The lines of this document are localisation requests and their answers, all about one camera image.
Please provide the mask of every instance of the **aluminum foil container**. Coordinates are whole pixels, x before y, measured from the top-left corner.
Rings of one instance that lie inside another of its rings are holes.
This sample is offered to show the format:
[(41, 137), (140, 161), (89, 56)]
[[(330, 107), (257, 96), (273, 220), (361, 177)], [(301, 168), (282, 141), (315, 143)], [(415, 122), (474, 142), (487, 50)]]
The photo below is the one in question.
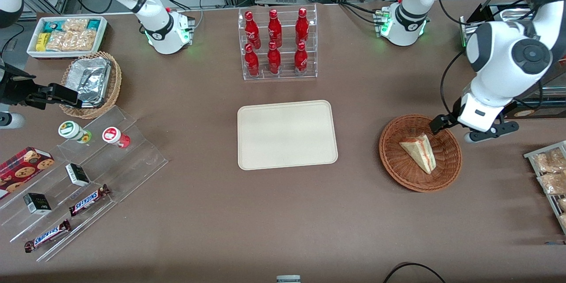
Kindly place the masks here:
[(65, 87), (79, 93), (83, 108), (98, 108), (104, 104), (112, 63), (103, 57), (73, 62)]

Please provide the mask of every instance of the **snickers bar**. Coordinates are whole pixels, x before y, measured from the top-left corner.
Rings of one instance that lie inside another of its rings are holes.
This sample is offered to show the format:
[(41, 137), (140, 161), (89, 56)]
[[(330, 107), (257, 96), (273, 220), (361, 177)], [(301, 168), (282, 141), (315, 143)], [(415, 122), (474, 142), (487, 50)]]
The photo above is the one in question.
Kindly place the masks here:
[(63, 223), (35, 238), (35, 240), (27, 241), (24, 249), (26, 250), (26, 253), (30, 253), (37, 249), (40, 245), (55, 238), (57, 235), (70, 231), (71, 225), (69, 224), (69, 220), (65, 219)]
[(109, 193), (110, 190), (108, 189), (107, 185), (104, 184), (103, 186), (98, 188), (98, 190), (90, 194), (87, 198), (84, 198), (83, 200), (79, 201), (79, 203), (69, 208), (69, 211), (71, 212), (71, 217), (76, 216), (79, 212), (87, 209), (93, 203), (99, 201), (100, 198), (106, 196)]

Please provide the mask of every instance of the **sandwich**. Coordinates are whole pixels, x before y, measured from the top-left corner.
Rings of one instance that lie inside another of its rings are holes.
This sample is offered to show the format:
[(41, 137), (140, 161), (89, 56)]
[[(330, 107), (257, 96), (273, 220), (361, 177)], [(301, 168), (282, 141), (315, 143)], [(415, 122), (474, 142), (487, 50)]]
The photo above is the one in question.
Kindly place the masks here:
[(427, 174), (430, 175), (436, 168), (436, 160), (426, 134), (414, 138), (405, 138), (399, 142), (399, 145)]

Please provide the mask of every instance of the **clear acrylic rack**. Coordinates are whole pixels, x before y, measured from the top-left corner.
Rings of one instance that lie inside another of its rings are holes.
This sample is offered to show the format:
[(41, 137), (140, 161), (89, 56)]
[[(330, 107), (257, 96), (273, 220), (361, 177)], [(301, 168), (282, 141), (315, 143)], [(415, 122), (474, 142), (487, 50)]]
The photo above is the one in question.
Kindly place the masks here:
[[(309, 56), (307, 59), (307, 72), (303, 76), (295, 74), (295, 52), (297, 44), (295, 42), (295, 24), (297, 23), (299, 8), (307, 9), (307, 20), (309, 21), (309, 40), (306, 43), (306, 52)], [(277, 9), (279, 21), (281, 21), (281, 29), (283, 30), (283, 46), (279, 48), (281, 53), (281, 72), (273, 75), (268, 69), (267, 52), (269, 51), (269, 33), (267, 26), (269, 25), (269, 9)], [(259, 58), (259, 76), (251, 77), (247, 71), (246, 53), (244, 46), (247, 43), (246, 38), (246, 19), (244, 13), (252, 11), (253, 19), (259, 27), (259, 38), (261, 47), (255, 50)], [(238, 12), (238, 33), (240, 41), (240, 54), (242, 56), (242, 73), (244, 80), (277, 80), (277, 79), (304, 79), (317, 77), (318, 75), (318, 32), (317, 32), (317, 7), (316, 5), (289, 5), (281, 7), (253, 7), (247, 9), (239, 9)]]
[[(69, 219), (71, 232), (55, 237), (30, 253), (37, 261), (47, 261), (165, 166), (168, 161), (145, 139), (134, 122), (131, 116), (115, 106), (84, 127), (92, 133), (88, 144), (66, 140), (52, 149), (50, 153), (55, 164), (49, 171), (33, 178), (19, 187), (16, 193), (0, 201), (0, 221), (4, 231), (10, 235), (10, 242), (21, 245), (24, 253), (26, 241)], [(119, 128), (131, 138), (127, 148), (118, 148), (102, 140), (103, 130), (109, 126)], [(83, 167), (91, 181), (89, 185), (79, 187), (71, 183), (65, 170), (70, 162)], [(69, 207), (103, 184), (108, 186), (111, 193), (71, 218)], [(52, 211), (43, 216), (31, 214), (23, 200), (28, 192), (44, 194)]]

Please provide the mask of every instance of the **small black box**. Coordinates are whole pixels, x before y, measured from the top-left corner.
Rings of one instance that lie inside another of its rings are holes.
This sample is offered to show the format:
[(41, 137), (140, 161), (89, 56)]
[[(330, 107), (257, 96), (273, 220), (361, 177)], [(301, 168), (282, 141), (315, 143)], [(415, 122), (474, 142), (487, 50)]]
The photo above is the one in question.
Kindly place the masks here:
[(73, 164), (72, 162), (65, 166), (67, 169), (67, 175), (71, 178), (71, 182), (77, 186), (87, 186), (90, 180), (88, 180), (87, 174), (85, 174), (83, 168), (78, 164)]
[(45, 195), (29, 192), (24, 196), (24, 202), (26, 202), (31, 213), (48, 214), (51, 212), (51, 207), (49, 206), (49, 202), (47, 202)]

